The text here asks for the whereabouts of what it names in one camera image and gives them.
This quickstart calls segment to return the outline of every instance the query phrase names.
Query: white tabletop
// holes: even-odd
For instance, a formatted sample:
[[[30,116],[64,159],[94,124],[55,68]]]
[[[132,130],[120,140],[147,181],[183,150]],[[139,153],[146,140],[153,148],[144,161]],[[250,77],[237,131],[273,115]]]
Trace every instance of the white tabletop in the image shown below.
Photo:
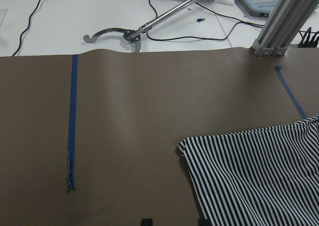
[[[184,0],[152,0],[158,13],[164,13]],[[2,33],[0,33],[0,56],[11,56],[19,45],[19,36],[27,27],[29,15],[38,0],[0,0],[0,9],[9,9]],[[201,0],[201,4],[216,12],[255,23],[266,22],[266,18],[247,16],[237,5],[225,5],[212,0]],[[34,14],[29,31],[24,35],[22,48],[17,55],[79,54],[93,49],[111,49],[131,52],[131,46],[119,33],[102,35],[96,43],[85,43],[83,36],[111,27],[137,29],[155,17],[148,0],[42,0]],[[316,27],[319,12],[316,10],[304,25]],[[152,29],[154,38],[200,36],[224,38],[234,21],[215,16],[193,4],[171,19]],[[142,35],[141,52],[211,50],[230,47],[250,47],[260,30],[238,25],[225,41],[183,39],[157,42]],[[298,43],[296,36],[293,43]]]

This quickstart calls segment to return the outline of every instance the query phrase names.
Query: blue tape strip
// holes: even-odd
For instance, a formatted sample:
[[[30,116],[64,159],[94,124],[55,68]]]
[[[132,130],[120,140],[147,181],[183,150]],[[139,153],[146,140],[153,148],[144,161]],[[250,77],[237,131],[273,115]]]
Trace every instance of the blue tape strip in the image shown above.
[[[286,92],[288,93],[291,101],[293,101],[297,111],[299,112],[300,116],[303,118],[303,119],[306,119],[307,116],[306,114],[304,113],[303,109],[301,108],[301,106],[299,105],[297,99],[295,98],[293,92],[290,90],[290,88],[288,87],[288,84],[286,83],[286,80],[284,79],[283,75],[281,74],[281,71],[280,71],[281,67],[275,67],[275,70],[276,70],[276,73],[278,75],[278,78],[279,80],[281,81],[282,85],[284,86]]]
[[[68,135],[68,189],[74,188],[74,154],[75,154],[75,122],[76,122],[76,94],[78,75],[78,55],[72,55],[71,94]]]

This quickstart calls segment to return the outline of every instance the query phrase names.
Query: brown surface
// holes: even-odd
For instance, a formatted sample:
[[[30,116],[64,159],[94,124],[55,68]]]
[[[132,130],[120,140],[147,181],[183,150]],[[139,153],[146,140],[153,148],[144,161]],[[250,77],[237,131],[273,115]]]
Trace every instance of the brown surface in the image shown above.
[[[66,193],[71,56],[0,58],[0,225],[194,226],[177,144],[318,114],[317,49],[79,55],[76,192]]]

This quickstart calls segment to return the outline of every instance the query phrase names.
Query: black and white striped cloth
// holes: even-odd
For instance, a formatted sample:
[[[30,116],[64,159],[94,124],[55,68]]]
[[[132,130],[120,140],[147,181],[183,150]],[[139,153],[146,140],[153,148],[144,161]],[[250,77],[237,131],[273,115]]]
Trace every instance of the black and white striped cloth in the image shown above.
[[[179,148],[214,226],[319,226],[319,116]]]

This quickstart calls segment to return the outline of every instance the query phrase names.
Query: metal rod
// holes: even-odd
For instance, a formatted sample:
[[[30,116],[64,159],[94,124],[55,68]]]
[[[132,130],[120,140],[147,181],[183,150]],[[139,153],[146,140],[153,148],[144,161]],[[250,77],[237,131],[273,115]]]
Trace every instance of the metal rod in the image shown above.
[[[169,11],[163,13],[159,17],[153,19],[152,21],[144,24],[143,26],[139,27],[137,31],[130,35],[130,38],[135,38],[139,34],[146,33],[147,31],[151,30],[156,25],[162,23],[163,21],[167,20],[168,18],[172,17],[173,15],[177,14],[178,12],[182,11],[186,7],[190,6],[192,3],[196,2],[197,0],[186,0],[183,3],[175,6],[174,8],[170,9]]]

